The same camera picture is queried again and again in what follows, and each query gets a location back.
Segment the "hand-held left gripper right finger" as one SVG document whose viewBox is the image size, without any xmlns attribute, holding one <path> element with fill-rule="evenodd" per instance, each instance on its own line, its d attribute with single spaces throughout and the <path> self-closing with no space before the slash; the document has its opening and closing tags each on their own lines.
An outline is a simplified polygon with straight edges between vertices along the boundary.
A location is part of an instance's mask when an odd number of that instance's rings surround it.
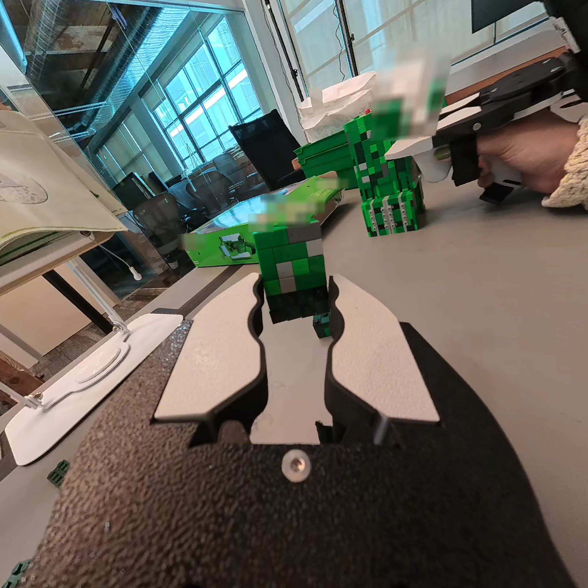
<svg viewBox="0 0 588 588">
<path fill-rule="evenodd" d="M 396 315 L 346 277 L 329 279 L 325 406 L 334 443 L 383 445 L 390 425 L 440 415 Z"/>
</svg>

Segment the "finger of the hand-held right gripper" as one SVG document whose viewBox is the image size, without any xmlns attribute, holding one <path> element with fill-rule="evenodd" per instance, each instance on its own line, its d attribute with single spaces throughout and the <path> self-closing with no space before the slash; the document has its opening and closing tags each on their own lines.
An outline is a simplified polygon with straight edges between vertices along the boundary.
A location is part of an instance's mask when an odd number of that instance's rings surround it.
<svg viewBox="0 0 588 588">
<path fill-rule="evenodd" d="M 386 160 L 406 157 L 414 160 L 426 182 L 445 180 L 452 168 L 449 145 L 435 148 L 430 136 L 398 140 L 385 154 Z"/>
<path fill-rule="evenodd" d="M 458 122 L 481 113 L 479 93 L 473 93 L 451 105 L 442 108 L 438 122 Z"/>
</svg>

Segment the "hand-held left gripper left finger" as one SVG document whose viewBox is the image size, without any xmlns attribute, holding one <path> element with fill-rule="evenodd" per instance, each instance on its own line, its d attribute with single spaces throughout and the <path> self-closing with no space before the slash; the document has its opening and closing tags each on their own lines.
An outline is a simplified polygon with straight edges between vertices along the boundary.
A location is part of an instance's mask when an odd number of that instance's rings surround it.
<svg viewBox="0 0 588 588">
<path fill-rule="evenodd" d="M 268 403 L 263 302 L 262 277 L 252 272 L 195 314 L 155 423 L 196 423 L 192 445 L 217 442 L 226 422 L 251 435 Z"/>
</svg>

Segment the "green lego creeper figure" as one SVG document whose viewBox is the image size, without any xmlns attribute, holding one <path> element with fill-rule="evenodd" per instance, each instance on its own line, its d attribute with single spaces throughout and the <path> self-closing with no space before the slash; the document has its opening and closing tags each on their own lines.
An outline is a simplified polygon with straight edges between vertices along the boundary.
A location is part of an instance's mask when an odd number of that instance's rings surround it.
<svg viewBox="0 0 588 588">
<path fill-rule="evenodd" d="M 377 141 L 371 128 L 369 109 L 343 128 L 368 236 L 416 231 L 425 211 L 420 170 L 410 156 L 386 159 L 393 142 Z"/>
</svg>

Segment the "green lego head block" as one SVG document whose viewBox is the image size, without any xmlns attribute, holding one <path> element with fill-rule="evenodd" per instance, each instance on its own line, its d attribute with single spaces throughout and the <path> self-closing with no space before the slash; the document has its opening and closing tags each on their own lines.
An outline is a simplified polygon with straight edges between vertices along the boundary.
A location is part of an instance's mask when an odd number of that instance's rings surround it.
<svg viewBox="0 0 588 588">
<path fill-rule="evenodd" d="M 312 318 L 317 337 L 329 337 L 330 308 L 321 225 L 273 226 L 254 232 L 254 245 L 273 324 Z"/>
</svg>

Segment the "person's right forearm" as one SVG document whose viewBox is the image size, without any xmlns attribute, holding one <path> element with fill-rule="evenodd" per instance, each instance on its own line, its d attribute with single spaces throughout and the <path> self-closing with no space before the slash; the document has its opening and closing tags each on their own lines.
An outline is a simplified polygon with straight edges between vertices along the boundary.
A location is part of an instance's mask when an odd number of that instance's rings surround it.
<svg viewBox="0 0 588 588">
<path fill-rule="evenodd" d="M 572 208 L 587 210 L 587 115 L 579 121 L 577 143 L 565 166 L 565 174 L 557 189 L 543 198 L 544 208 Z"/>
</svg>

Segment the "green lego set box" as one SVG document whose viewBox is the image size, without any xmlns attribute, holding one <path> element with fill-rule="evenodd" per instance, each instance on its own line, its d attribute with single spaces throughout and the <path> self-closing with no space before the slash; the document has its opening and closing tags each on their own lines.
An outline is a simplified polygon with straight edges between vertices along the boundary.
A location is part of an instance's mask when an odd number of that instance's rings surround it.
<svg viewBox="0 0 588 588">
<path fill-rule="evenodd" d="M 314 176 L 238 202 L 194 231 L 180 235 L 180 248 L 197 268 L 255 264 L 254 232 L 322 223 L 343 196 L 338 179 Z"/>
</svg>

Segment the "lego instruction booklet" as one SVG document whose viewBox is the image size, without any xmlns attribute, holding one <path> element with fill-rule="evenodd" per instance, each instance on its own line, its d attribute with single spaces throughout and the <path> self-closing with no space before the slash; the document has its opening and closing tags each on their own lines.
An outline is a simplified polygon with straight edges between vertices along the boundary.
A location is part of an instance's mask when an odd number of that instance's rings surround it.
<svg viewBox="0 0 588 588">
<path fill-rule="evenodd" d="M 122 206 L 23 114 L 1 110 L 1 264 L 77 232 L 119 232 Z"/>
</svg>

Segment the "person's right hand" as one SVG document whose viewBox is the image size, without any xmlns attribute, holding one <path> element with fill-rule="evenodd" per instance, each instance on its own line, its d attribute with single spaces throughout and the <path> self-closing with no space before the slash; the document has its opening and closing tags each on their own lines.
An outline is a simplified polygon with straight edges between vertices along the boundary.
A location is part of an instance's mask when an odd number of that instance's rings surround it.
<svg viewBox="0 0 588 588">
<path fill-rule="evenodd" d="M 477 137 L 479 187 L 494 181 L 489 158 L 518 171 L 524 186 L 550 195 L 564 177 L 564 166 L 577 144 L 579 126 L 556 117 L 554 122 L 532 122 L 528 117 Z"/>
</svg>

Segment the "green plastic bin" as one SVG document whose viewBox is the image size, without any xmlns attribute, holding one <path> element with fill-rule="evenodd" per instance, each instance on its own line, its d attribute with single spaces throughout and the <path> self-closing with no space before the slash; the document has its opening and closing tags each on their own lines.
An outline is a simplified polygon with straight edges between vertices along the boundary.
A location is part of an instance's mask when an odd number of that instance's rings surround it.
<svg viewBox="0 0 588 588">
<path fill-rule="evenodd" d="M 295 150 L 298 163 L 307 179 L 335 172 L 345 189 L 358 187 L 354 163 L 349 144 L 343 141 L 340 145 L 330 146 L 309 143 Z"/>
</svg>

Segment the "white paper bag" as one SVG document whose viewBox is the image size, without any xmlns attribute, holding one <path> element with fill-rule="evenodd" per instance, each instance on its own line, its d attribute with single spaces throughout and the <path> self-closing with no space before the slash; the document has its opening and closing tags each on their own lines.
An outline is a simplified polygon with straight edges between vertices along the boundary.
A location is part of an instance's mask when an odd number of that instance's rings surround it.
<svg viewBox="0 0 588 588">
<path fill-rule="evenodd" d="M 365 114 L 373 105 L 373 87 L 378 74 L 366 72 L 326 89 L 312 90 L 298 104 L 300 124 L 309 143 L 343 130 L 346 123 Z"/>
</svg>

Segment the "white book stand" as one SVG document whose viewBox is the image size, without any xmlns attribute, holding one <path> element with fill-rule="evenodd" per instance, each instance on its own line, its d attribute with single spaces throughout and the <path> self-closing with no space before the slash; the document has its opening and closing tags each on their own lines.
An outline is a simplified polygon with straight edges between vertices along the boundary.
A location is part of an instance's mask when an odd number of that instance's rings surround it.
<svg viewBox="0 0 588 588">
<path fill-rule="evenodd" d="M 23 407 L 4 430 L 17 466 L 48 453 L 184 320 L 179 311 L 163 309 L 127 324 L 78 262 L 66 264 L 106 312 L 114 333 L 44 391 L 23 396 L 1 383 L 2 392 Z"/>
</svg>

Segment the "dark office chair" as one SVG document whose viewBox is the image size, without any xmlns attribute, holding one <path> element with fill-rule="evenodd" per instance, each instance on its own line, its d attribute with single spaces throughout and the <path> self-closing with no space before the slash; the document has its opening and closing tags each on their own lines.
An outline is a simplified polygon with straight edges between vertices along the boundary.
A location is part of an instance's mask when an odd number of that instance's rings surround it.
<svg viewBox="0 0 588 588">
<path fill-rule="evenodd" d="M 158 253 L 165 260 L 172 259 L 180 250 L 180 235 L 187 232 L 175 197 L 166 189 L 155 194 L 135 172 L 120 180 L 112 191 Z"/>
</svg>

